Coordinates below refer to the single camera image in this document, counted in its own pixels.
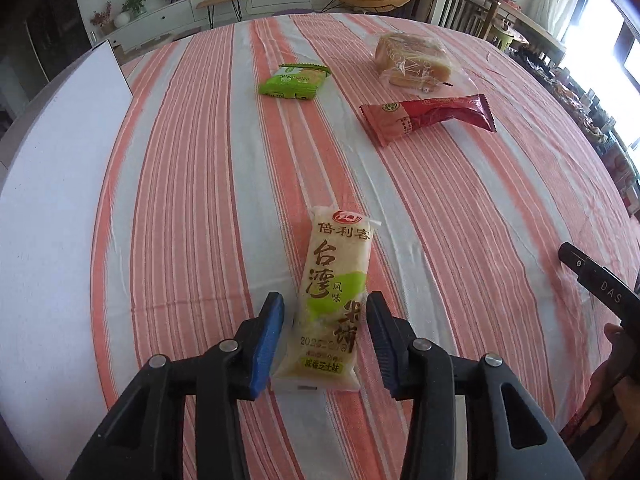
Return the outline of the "person's right hand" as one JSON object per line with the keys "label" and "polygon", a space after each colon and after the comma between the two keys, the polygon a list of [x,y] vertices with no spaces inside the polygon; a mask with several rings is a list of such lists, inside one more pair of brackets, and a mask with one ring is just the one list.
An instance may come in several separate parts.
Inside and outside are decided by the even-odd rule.
{"label": "person's right hand", "polygon": [[[608,362],[603,362],[591,375],[590,387],[580,409],[584,418],[580,427],[582,431],[600,420],[600,399],[604,396],[607,366]],[[639,385],[631,378],[624,377],[613,387],[613,393],[626,422],[624,438],[634,442],[639,435]]]}

